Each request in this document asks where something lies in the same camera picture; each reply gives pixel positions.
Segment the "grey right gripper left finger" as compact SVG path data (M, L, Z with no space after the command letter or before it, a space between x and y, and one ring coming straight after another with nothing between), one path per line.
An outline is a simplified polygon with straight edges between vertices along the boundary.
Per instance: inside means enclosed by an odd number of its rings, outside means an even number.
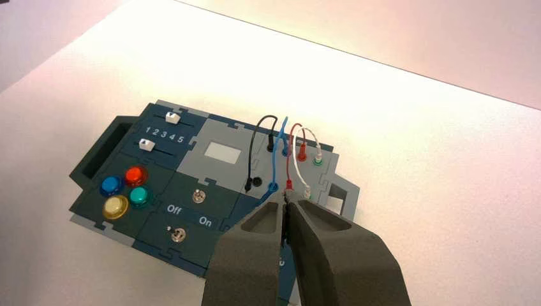
M202 305L275 305L284 197L273 194L218 240Z

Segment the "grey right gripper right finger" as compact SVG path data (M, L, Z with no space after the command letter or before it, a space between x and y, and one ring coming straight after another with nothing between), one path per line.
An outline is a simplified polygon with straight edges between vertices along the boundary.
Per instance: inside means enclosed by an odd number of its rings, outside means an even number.
M302 305L411 305L401 267L376 233L293 190L285 201Z

